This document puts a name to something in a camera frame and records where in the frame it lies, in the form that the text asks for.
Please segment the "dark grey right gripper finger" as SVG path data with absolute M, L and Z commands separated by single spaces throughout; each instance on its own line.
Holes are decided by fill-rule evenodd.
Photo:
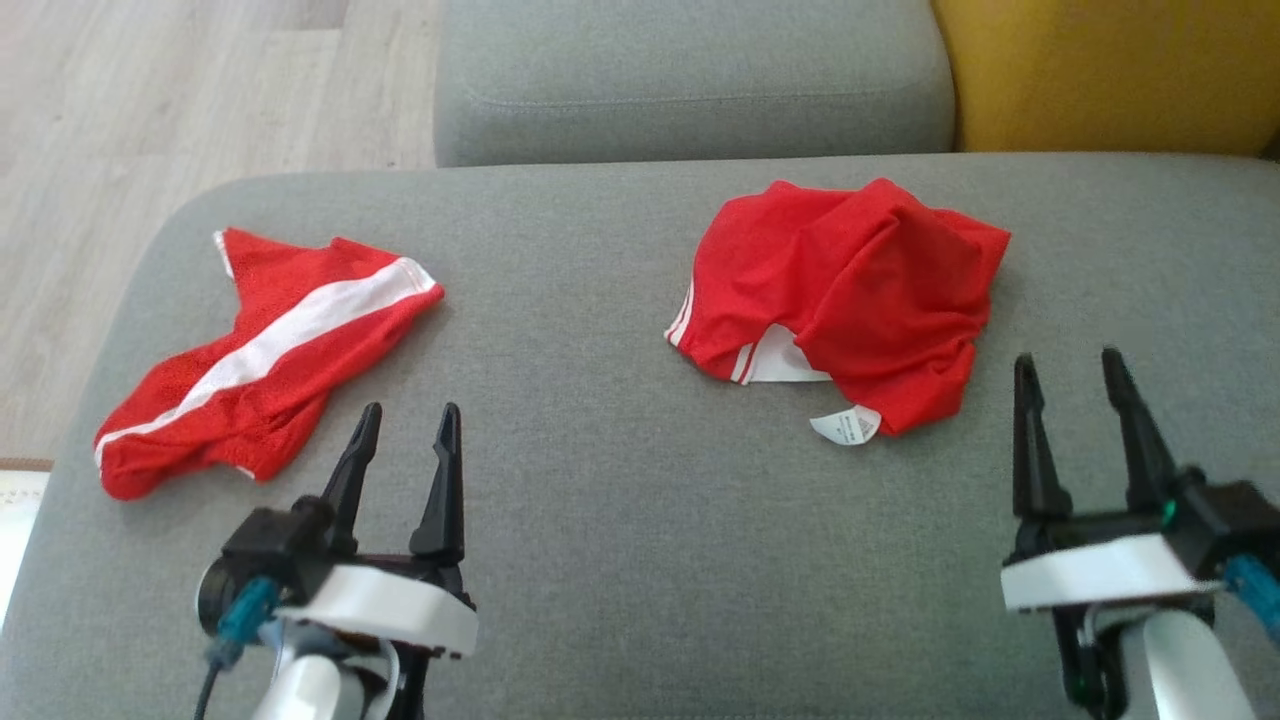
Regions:
M 1126 506 L 1133 512 L 1164 511 L 1178 465 L 1119 348 L 1101 354 L 1108 401 L 1120 420 L 1126 462 Z
M 1071 515 L 1071 496 L 1059 482 L 1043 420 L 1044 395 L 1030 354 L 1014 364 L 1012 514 L 1021 520 Z

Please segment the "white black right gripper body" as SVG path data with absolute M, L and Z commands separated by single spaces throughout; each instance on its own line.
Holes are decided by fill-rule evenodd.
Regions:
M 1076 518 L 1075 544 L 1024 523 L 1000 573 L 1009 612 L 1050 620 L 1059 687 L 1088 716 L 1219 716 L 1220 580 L 1196 578 L 1147 518 Z

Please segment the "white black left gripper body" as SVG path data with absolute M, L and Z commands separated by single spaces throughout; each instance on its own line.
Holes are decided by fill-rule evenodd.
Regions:
M 333 568 L 305 603 L 275 610 L 278 719 L 424 719 L 426 671 L 471 656 L 479 618 L 442 582 Z

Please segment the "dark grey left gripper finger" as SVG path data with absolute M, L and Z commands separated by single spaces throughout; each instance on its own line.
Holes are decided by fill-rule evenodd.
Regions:
M 410 537 L 410 552 L 429 561 L 463 561 L 465 462 L 462 418 L 457 404 L 445 405 L 433 448 L 436 470 L 422 518 Z
M 358 551 L 355 523 L 366 470 L 376 455 L 381 416 L 383 407 L 379 402 L 365 406 L 323 493 L 323 498 L 333 510 L 326 546 L 330 552 L 339 556 L 355 556 Z

